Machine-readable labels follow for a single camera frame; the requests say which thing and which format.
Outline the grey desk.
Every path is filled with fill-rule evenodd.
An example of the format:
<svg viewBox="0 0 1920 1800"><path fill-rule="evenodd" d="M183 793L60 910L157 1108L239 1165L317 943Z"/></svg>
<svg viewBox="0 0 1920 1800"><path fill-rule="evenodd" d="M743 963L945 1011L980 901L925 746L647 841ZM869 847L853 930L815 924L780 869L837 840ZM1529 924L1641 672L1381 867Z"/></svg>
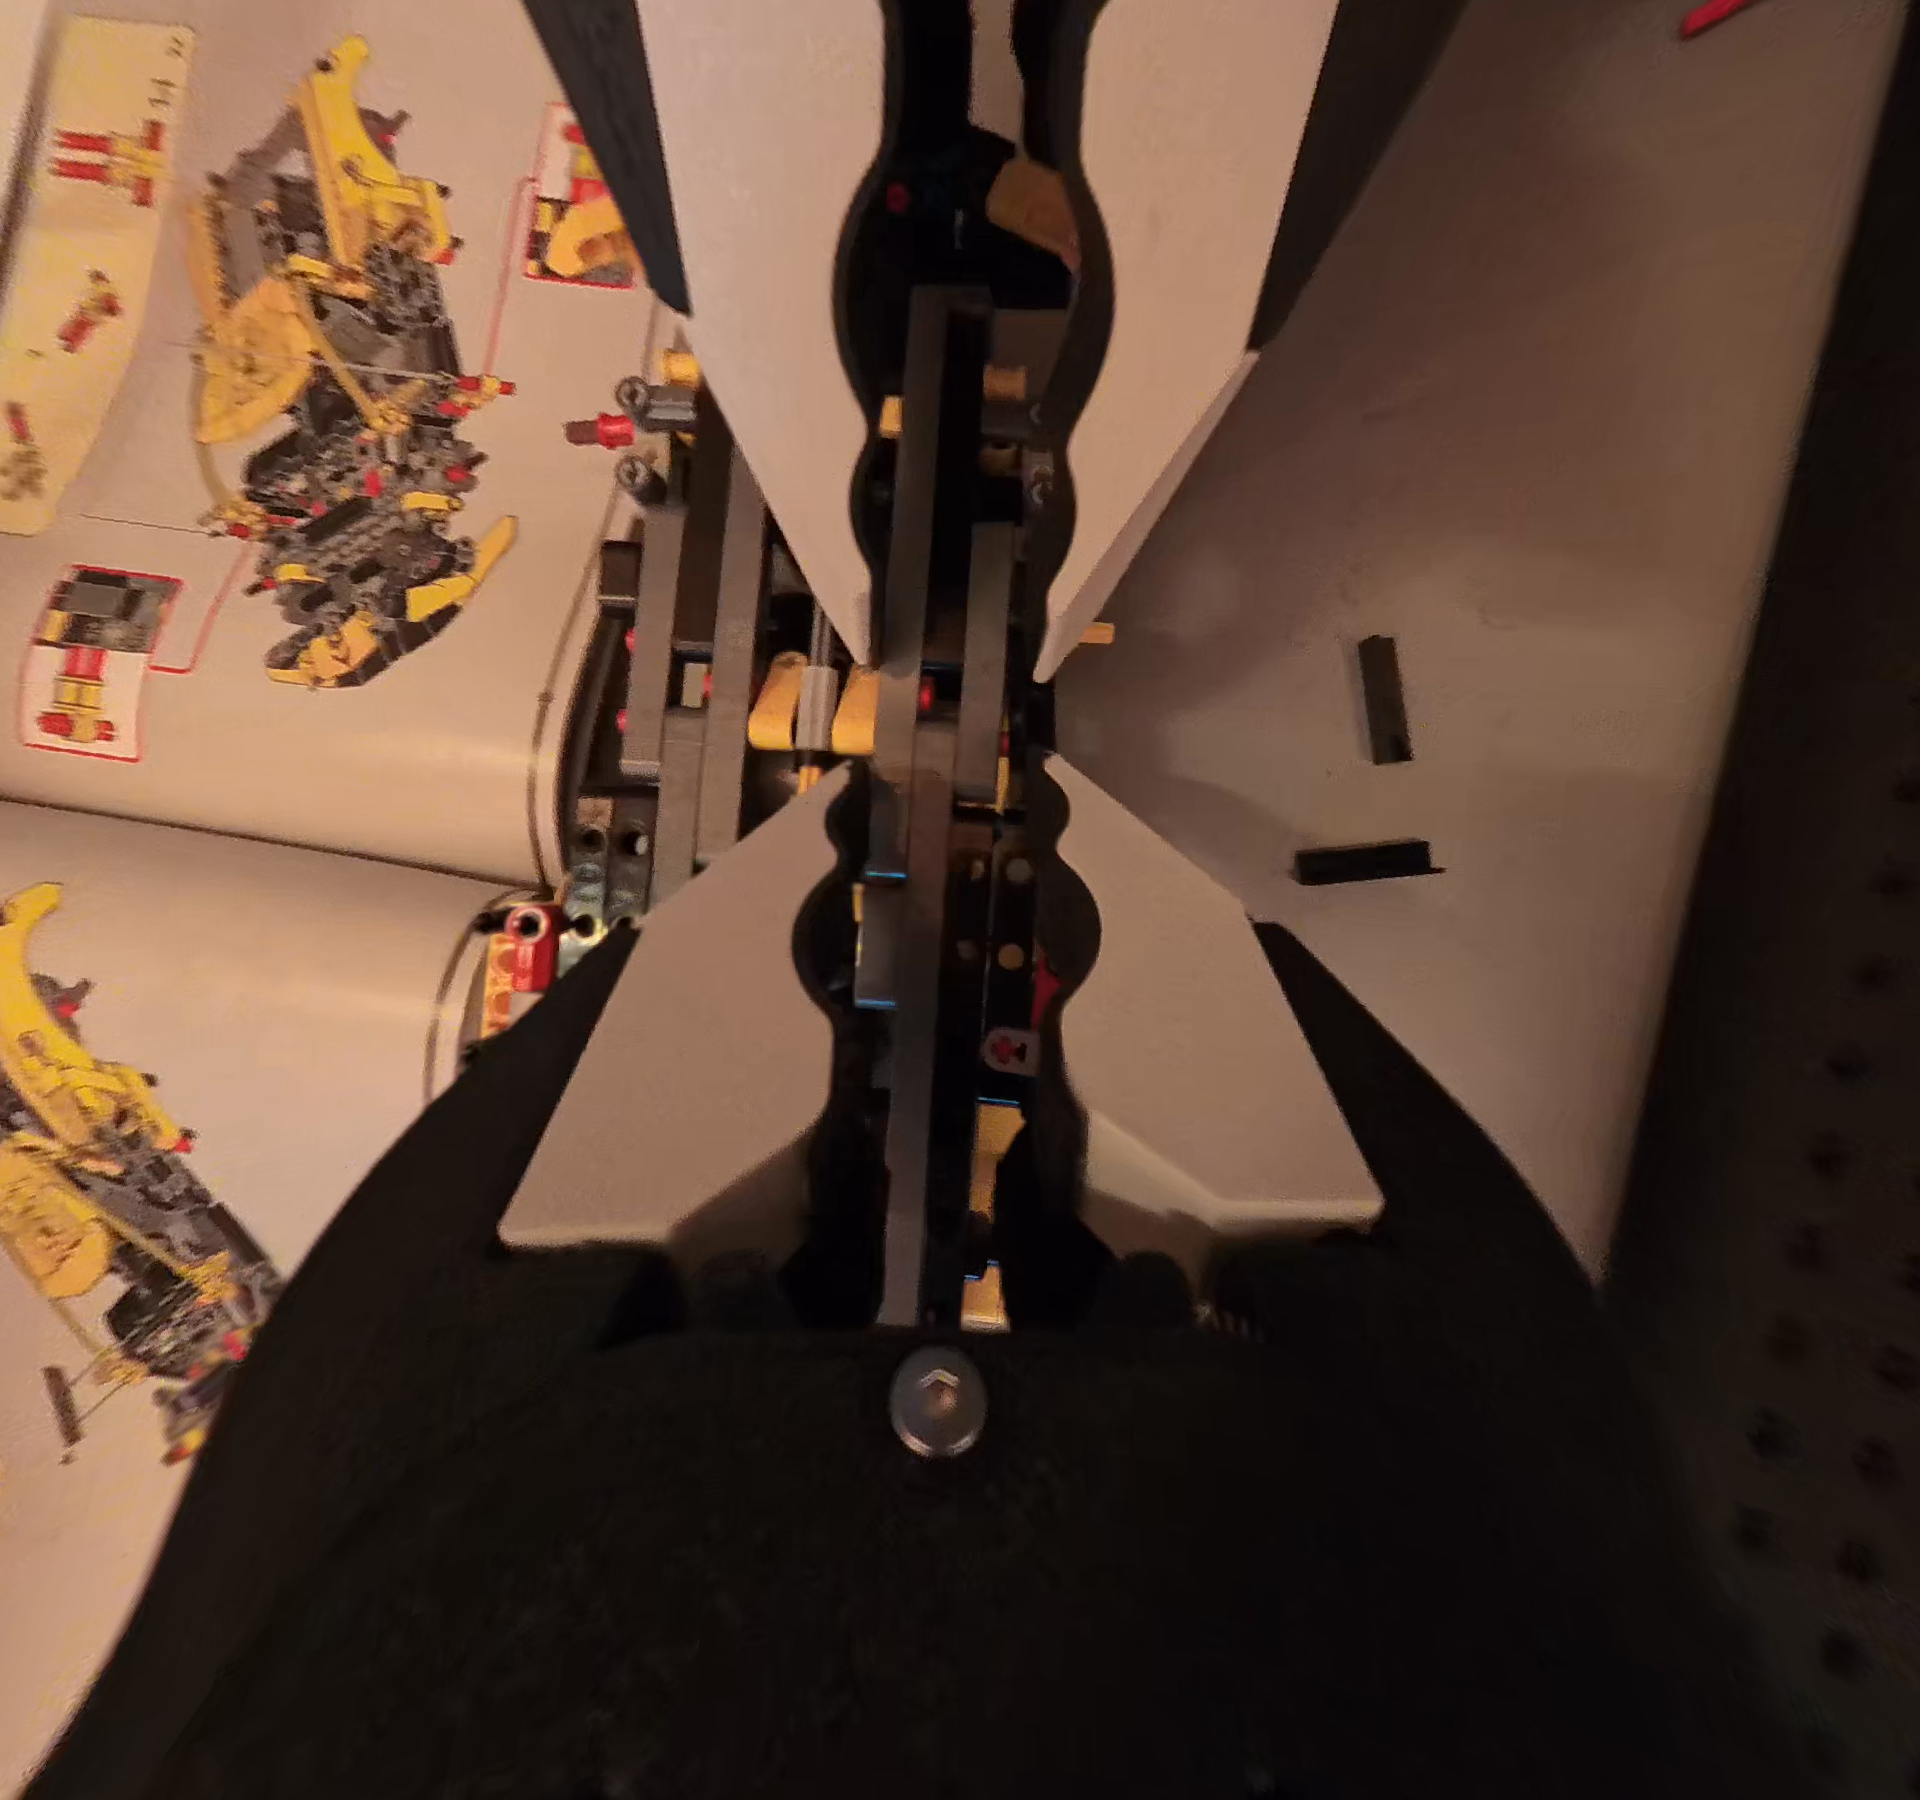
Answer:
<svg viewBox="0 0 1920 1800"><path fill-rule="evenodd" d="M1471 0L1058 684L1603 1267L1907 0ZM1395 635L1413 758L1373 764ZM1437 874L1298 884L1424 837Z"/></svg>

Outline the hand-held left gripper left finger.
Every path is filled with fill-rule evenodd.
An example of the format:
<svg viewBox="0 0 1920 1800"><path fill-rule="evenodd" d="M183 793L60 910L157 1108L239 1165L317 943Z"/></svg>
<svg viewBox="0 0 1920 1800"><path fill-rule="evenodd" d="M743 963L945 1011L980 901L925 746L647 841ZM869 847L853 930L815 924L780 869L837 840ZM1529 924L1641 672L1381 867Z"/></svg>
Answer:
<svg viewBox="0 0 1920 1800"><path fill-rule="evenodd" d="M870 777L841 760L637 927L499 1224L769 1274L805 1323L880 1303L874 1030L853 1004Z"/></svg>

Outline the yellow toy brick car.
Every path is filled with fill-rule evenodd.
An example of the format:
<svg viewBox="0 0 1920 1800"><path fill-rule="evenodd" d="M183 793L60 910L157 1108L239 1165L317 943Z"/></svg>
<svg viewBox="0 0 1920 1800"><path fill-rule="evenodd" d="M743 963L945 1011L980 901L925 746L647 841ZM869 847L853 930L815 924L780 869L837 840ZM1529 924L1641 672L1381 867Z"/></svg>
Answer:
<svg viewBox="0 0 1920 1800"><path fill-rule="evenodd" d="M1037 971L1026 778L1052 735L1029 676L1038 604L1020 472L1052 465L1024 410L987 381L996 275L965 211L1012 153L958 123L960 155L891 178L880 147L844 229L837 324L869 442L852 481L874 577L872 654L856 660L797 560L706 381L663 476L621 468L640 501L630 544L603 549L603 614L583 680L625 681L569 731L573 831L560 914L583 973L556 978L507 1055L540 1060L516 1110L514 1187L532 1161L637 927L829 766L863 760L869 840L853 887L853 1004L874 1030L880 1134L876 1319L960 1319L963 1281L996 1262L996 1178L1035 1067ZM729 1266L683 1284L649 1247L522 1252L499 1237L486 1284L582 1308L599 1346L701 1319L805 1323L776 1280Z"/></svg>

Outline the instruction booklet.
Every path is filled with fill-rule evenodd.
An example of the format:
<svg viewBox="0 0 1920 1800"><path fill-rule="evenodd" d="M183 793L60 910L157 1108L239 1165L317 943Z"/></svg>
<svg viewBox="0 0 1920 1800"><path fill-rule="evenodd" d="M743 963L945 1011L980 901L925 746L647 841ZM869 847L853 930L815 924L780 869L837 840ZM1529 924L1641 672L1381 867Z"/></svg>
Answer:
<svg viewBox="0 0 1920 1800"><path fill-rule="evenodd" d="M566 427L676 333L517 0L63 0L5 311L5 1537L146 1537L524 1006Z"/></svg>

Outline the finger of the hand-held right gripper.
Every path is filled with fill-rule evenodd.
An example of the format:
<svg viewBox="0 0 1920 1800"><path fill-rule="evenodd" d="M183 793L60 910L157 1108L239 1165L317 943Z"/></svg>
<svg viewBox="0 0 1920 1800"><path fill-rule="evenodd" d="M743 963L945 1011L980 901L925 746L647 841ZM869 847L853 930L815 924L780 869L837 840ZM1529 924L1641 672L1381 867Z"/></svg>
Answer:
<svg viewBox="0 0 1920 1800"><path fill-rule="evenodd" d="M1052 681L1252 370L1252 311L1339 0L1108 0L1079 165L1111 320L1065 442L1072 529L1044 613Z"/></svg>
<svg viewBox="0 0 1920 1800"><path fill-rule="evenodd" d="M884 130L880 0L635 0L705 381L815 600L872 654L852 481L869 442L837 324Z"/></svg>

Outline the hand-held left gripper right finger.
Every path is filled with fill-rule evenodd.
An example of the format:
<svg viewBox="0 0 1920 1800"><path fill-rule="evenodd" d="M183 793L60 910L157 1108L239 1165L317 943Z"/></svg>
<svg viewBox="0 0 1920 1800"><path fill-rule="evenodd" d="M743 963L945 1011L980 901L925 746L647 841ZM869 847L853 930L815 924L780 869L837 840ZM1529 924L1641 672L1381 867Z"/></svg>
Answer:
<svg viewBox="0 0 1920 1800"><path fill-rule="evenodd" d="M1035 1067L996 1178L1013 1327L1124 1260L1206 1297L1243 1248L1370 1232L1383 1192L1243 904L1072 766L1026 778Z"/></svg>

